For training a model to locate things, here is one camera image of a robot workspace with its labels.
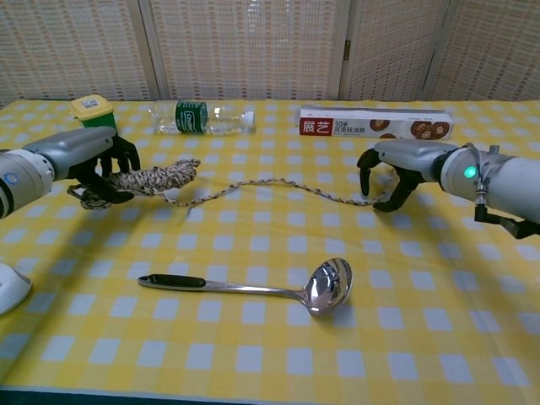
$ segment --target green bottle label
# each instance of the green bottle label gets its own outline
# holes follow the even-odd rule
[[[204,132],[208,119],[206,103],[178,101],[175,118],[180,132]]]

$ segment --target table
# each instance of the table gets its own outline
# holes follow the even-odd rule
[[[373,139],[300,137],[300,101],[231,103],[256,108],[256,134],[154,134],[148,102],[113,104],[143,167],[202,161],[181,201],[268,176],[359,197],[355,164]],[[540,157],[538,101],[317,104],[444,108],[453,142]],[[4,148],[79,126],[66,101],[0,111]],[[140,197],[90,212],[66,194],[69,184],[2,221],[1,260],[34,282],[0,320],[4,389],[255,403],[540,401],[538,238],[475,223],[472,204],[436,184],[392,214],[286,186],[246,186],[191,210]],[[290,300],[136,282],[176,273],[295,288],[335,256],[350,262],[354,285],[324,320]]]

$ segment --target yellow lid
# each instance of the yellow lid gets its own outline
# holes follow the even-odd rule
[[[71,113],[81,121],[91,120],[113,112],[110,101],[98,94],[87,95],[73,100],[69,106]]]

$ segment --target braided rope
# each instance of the braided rope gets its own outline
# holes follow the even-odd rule
[[[314,188],[305,184],[297,183],[281,178],[268,178],[249,181],[237,181],[230,184],[227,188],[208,195],[206,197],[196,198],[189,202],[178,202],[175,199],[168,198],[165,195],[165,191],[172,188],[182,188],[187,183],[193,181],[197,175],[196,168],[201,164],[198,159],[178,160],[173,165],[165,168],[154,167],[146,170],[128,171],[127,173],[112,173],[105,180],[111,184],[111,186],[119,192],[130,192],[135,196],[154,197],[160,196],[165,202],[175,205],[177,207],[195,207],[206,201],[215,200],[225,196],[226,194],[242,187],[242,186],[270,186],[273,183],[283,183],[286,186],[299,188],[316,194],[317,196],[334,201],[336,203],[344,203],[355,206],[367,206],[373,205],[379,201],[383,201],[390,193],[390,185],[395,178],[395,172],[391,173],[388,178],[383,192],[372,199],[355,200],[353,198],[336,197],[329,192],[324,192],[320,188]],[[112,204],[105,200],[100,199],[96,194],[88,190],[84,185],[77,184],[76,186],[70,186],[67,189],[67,194],[77,198],[80,201],[81,207],[84,209],[97,210],[107,209]]]

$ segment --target yellow container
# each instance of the yellow container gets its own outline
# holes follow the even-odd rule
[[[84,127],[113,127],[117,130],[114,107],[105,97],[86,95],[73,100],[69,108]]]

